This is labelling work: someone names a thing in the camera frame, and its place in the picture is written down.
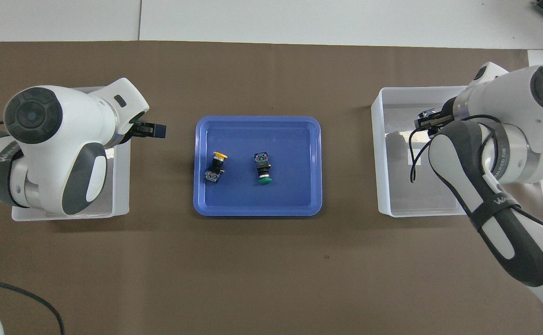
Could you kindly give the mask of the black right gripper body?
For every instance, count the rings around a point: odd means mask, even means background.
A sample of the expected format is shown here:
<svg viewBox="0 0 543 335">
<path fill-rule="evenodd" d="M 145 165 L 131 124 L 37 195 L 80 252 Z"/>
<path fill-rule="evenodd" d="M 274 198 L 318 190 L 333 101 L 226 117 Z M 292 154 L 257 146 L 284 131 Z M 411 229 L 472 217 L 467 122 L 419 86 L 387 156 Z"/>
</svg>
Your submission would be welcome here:
<svg viewBox="0 0 543 335">
<path fill-rule="evenodd" d="M 452 123 L 453 121 L 461 120 L 457 115 L 456 109 L 456 99 L 457 97 L 452 97 L 445 102 L 440 111 L 441 116 L 439 117 L 439 129 L 445 127 L 446 125 Z"/>
</svg>

